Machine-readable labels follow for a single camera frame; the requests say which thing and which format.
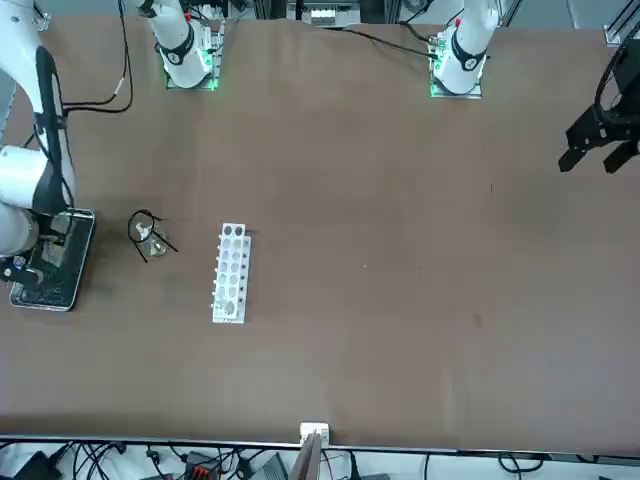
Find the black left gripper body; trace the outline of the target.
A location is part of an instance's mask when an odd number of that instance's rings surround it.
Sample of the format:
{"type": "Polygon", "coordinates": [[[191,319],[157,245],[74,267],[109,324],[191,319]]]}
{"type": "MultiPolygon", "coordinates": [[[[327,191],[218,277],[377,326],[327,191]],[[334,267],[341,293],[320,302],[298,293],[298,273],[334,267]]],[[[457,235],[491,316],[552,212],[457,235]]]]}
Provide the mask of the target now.
{"type": "Polygon", "coordinates": [[[618,88],[617,102],[606,111],[616,124],[639,124],[639,40],[632,39],[617,57],[613,77],[618,88]]]}

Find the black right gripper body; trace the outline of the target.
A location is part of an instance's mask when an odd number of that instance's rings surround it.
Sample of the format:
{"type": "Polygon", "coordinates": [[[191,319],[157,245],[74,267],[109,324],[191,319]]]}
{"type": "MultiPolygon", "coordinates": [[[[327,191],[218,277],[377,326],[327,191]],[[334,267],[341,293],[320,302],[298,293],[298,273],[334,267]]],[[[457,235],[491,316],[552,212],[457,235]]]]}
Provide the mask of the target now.
{"type": "Polygon", "coordinates": [[[1,280],[5,283],[13,282],[26,285],[30,282],[27,271],[28,257],[25,254],[15,254],[1,257],[1,280]]]}

